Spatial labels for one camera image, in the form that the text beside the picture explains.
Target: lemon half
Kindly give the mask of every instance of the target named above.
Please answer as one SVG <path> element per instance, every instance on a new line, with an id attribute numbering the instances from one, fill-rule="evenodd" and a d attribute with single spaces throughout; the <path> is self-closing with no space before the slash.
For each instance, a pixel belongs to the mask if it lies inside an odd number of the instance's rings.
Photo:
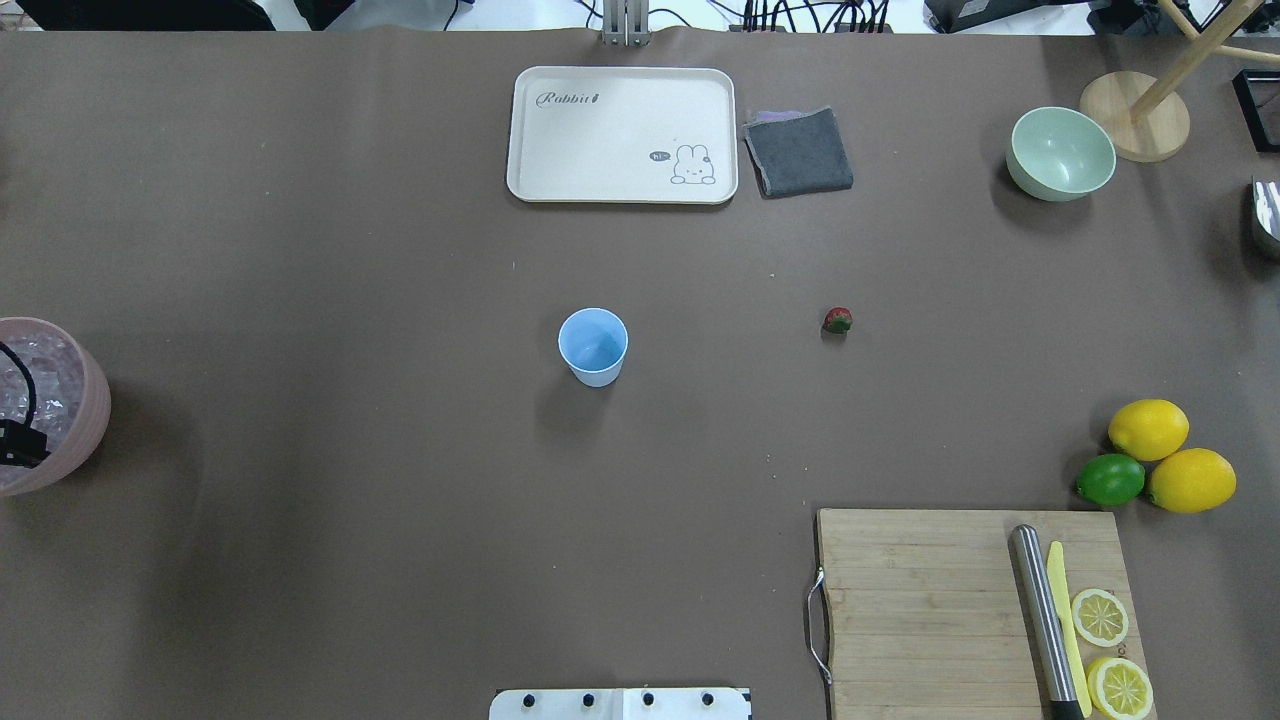
<path id="1" fill-rule="evenodd" d="M 1115 647 L 1129 634 L 1129 611 L 1120 598 L 1098 588 L 1075 596 L 1071 620 L 1080 637 L 1098 647 Z"/>
<path id="2" fill-rule="evenodd" d="M 1111 720 L 1142 720 L 1155 702 L 1147 673 L 1124 657 L 1100 657 L 1089 665 L 1089 697 Z"/>

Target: cutting board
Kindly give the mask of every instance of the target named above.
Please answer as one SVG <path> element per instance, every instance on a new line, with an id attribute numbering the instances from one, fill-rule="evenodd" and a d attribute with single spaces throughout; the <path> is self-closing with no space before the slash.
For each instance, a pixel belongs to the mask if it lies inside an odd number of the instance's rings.
<path id="1" fill-rule="evenodd" d="M 1062 542 L 1073 598 L 1103 588 L 1129 610 L 1120 646 L 1080 641 L 1084 666 L 1124 656 L 1147 669 L 1110 512 L 823 509 L 833 720 L 1048 717 L 1009 542 L 1021 523 L 1039 532 L 1042 556 Z"/>

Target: knife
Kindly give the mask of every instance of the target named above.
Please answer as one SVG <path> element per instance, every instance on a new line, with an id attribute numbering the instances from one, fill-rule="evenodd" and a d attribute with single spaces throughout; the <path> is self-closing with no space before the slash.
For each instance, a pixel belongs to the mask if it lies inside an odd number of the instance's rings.
<path id="1" fill-rule="evenodd" d="M 1075 683 L 1066 662 L 1062 646 L 1062 628 L 1053 612 L 1053 592 L 1041 557 L 1039 536 L 1030 525 L 1018 525 L 1012 534 L 1018 568 L 1023 575 L 1023 592 L 1030 610 L 1036 644 L 1041 652 L 1041 667 L 1048 683 L 1050 712 L 1053 720 L 1084 720 L 1080 703 L 1075 700 Z"/>
<path id="2" fill-rule="evenodd" d="M 1048 557 L 1044 560 L 1048 571 L 1048 589 L 1053 593 L 1053 610 L 1062 628 L 1062 642 L 1066 644 L 1066 662 L 1071 666 L 1071 683 L 1075 684 L 1075 700 L 1080 703 L 1080 715 L 1093 715 L 1093 701 L 1084 684 L 1084 662 L 1080 661 L 1080 643 L 1075 638 L 1075 625 L 1071 623 L 1071 594 L 1066 589 L 1066 562 L 1062 560 L 1062 543 L 1048 543 Z"/>

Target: round wooden base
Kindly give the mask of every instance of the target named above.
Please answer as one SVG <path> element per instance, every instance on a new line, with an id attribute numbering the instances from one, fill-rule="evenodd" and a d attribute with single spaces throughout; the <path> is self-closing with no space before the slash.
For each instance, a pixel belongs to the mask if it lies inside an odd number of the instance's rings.
<path id="1" fill-rule="evenodd" d="M 1181 150 L 1192 132 L 1192 118 L 1176 92 L 1165 97 L 1147 117 L 1134 122 L 1129 108 L 1156 78 L 1129 70 L 1107 73 L 1080 95 L 1080 111 L 1111 136 L 1116 155 L 1137 163 L 1158 163 Z"/>

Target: citrus fruit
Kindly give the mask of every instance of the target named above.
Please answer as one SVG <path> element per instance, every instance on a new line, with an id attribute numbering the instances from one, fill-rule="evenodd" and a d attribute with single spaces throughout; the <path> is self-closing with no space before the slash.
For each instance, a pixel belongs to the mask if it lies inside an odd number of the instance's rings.
<path id="1" fill-rule="evenodd" d="M 1098 505 L 1124 505 L 1138 497 L 1147 471 L 1129 457 L 1112 452 L 1089 460 L 1075 478 L 1075 492 Z"/>
<path id="2" fill-rule="evenodd" d="M 1190 447 L 1156 465 L 1147 495 L 1152 502 L 1172 512 L 1210 510 L 1235 495 L 1235 470 L 1212 450 Z"/>
<path id="3" fill-rule="evenodd" d="M 1190 423 L 1167 400 L 1139 400 L 1111 418 L 1107 437 L 1116 450 L 1143 462 L 1167 457 L 1187 442 Z"/>
<path id="4" fill-rule="evenodd" d="M 1132 660 L 1100 657 L 1089 664 L 1087 676 L 1094 707 L 1111 720 L 1142 720 L 1151 715 L 1151 679 Z"/>
<path id="5" fill-rule="evenodd" d="M 1071 620 L 1075 632 L 1098 647 L 1115 647 L 1129 634 L 1129 611 L 1120 598 L 1098 588 L 1075 596 Z"/>

